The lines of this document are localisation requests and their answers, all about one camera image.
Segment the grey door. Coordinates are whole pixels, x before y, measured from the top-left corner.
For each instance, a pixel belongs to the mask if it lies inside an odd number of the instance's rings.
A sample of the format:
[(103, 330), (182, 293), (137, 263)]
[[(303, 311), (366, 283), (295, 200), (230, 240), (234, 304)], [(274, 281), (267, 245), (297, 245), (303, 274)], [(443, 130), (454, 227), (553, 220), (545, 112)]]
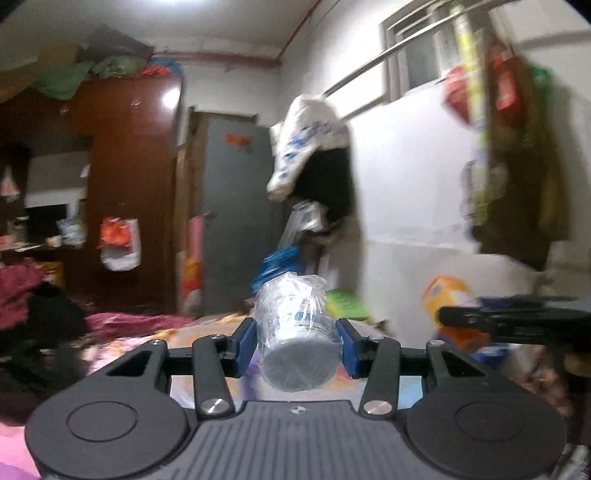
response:
[(269, 130), (208, 121), (202, 213), (202, 305), (207, 315), (242, 309), (283, 230), (280, 204), (267, 198), (273, 174)]

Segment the orange package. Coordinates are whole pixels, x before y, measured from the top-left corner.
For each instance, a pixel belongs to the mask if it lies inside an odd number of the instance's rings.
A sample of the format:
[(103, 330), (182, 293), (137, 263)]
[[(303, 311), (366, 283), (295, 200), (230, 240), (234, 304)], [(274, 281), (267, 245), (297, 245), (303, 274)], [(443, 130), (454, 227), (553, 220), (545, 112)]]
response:
[(490, 336), (470, 322), (482, 303), (459, 278), (440, 275), (427, 287), (423, 304), (436, 326), (436, 338), (472, 354), (490, 344)]

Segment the orange white hanging bag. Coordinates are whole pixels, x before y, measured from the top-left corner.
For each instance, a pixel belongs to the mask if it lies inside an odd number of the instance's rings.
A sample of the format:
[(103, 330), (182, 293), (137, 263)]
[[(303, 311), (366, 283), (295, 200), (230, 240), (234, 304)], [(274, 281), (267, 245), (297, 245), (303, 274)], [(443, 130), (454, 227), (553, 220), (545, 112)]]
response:
[(141, 263), (141, 242), (137, 219), (106, 217), (100, 225), (100, 261), (112, 272), (129, 272)]

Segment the red plaid blanket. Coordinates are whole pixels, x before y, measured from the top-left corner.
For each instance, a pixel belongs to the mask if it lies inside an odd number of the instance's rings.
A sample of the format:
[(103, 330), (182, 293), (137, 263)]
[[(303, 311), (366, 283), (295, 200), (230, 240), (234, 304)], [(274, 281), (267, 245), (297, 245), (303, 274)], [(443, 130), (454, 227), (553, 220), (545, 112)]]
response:
[(14, 328), (27, 320), (28, 299), (44, 279), (44, 273), (32, 260), (1, 268), (0, 328)]

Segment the dark red wooden wardrobe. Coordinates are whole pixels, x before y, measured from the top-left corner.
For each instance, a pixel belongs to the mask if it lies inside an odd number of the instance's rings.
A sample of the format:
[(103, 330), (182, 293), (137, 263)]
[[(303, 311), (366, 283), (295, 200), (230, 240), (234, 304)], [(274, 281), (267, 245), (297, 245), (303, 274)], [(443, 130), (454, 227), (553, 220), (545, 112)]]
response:
[[(36, 156), (84, 149), (90, 170), (80, 249), (64, 248), (65, 287), (100, 311), (170, 312), (175, 306), (173, 206), (178, 103), (175, 77), (91, 80), (69, 101), (28, 89), (1, 105), (1, 140)], [(128, 272), (100, 261), (106, 217), (135, 219), (141, 260)]]

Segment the yellow floral blanket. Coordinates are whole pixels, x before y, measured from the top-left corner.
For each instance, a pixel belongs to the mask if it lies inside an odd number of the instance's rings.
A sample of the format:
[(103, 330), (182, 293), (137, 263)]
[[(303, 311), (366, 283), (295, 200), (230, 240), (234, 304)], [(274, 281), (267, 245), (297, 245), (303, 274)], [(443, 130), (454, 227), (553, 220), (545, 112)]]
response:
[(162, 330), (152, 335), (117, 338), (101, 345), (88, 347), (84, 352), (84, 359), (89, 364), (90, 372), (94, 372), (147, 341), (164, 340), (169, 348), (174, 349), (190, 347), (194, 340), (208, 335), (229, 336), (245, 318), (245, 315), (230, 314), (224, 317), (206, 318), (204, 321), (192, 322), (181, 328)]

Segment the white black hanging hoodie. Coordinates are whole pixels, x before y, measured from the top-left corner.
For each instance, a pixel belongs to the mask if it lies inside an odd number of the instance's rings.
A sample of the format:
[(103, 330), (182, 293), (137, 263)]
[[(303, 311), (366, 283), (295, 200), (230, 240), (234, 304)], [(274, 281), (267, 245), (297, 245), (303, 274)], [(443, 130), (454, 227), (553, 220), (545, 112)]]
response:
[(324, 97), (300, 95), (291, 102), (266, 193), (274, 202), (290, 197), (317, 202), (331, 223), (353, 213), (349, 129)]

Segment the green yellow box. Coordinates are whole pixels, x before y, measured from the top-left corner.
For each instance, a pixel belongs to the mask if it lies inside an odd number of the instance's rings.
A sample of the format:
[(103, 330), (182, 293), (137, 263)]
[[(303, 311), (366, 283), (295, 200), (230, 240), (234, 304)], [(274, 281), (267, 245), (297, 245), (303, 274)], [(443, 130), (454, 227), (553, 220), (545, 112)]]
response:
[(339, 289), (329, 290), (325, 294), (325, 311), (335, 319), (365, 321), (370, 318), (370, 311), (361, 300)]

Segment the blue plastic bag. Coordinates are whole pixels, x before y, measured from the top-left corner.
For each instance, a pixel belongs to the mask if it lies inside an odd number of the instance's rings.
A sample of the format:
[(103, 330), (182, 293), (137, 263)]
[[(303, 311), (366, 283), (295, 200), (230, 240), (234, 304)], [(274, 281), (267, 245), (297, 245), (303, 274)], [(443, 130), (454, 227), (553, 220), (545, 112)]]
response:
[(252, 281), (252, 284), (250, 284), (252, 287), (252, 295), (256, 296), (267, 281), (287, 272), (293, 272), (297, 275), (304, 274), (304, 264), (301, 261), (301, 249), (297, 246), (277, 249), (263, 260), (256, 278)]

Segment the plastic cup stack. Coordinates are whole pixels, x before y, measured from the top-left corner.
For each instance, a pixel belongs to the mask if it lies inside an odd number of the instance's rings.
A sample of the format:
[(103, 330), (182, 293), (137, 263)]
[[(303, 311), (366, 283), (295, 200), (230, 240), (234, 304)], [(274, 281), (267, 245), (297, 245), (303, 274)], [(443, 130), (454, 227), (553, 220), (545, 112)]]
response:
[(284, 392), (315, 390), (328, 383), (342, 361), (335, 319), (325, 311), (325, 279), (287, 272), (256, 294), (252, 317), (259, 342), (259, 369)]

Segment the olive hanging clothes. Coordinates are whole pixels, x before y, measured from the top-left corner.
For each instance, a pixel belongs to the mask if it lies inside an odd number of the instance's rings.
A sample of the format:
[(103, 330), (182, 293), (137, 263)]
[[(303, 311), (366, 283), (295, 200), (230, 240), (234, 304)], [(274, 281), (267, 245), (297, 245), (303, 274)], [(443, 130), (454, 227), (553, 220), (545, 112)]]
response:
[(542, 271), (570, 229), (551, 75), (488, 29), (459, 40), (462, 63), (447, 75), (444, 104), (476, 136), (462, 172), (469, 233), (481, 253)]

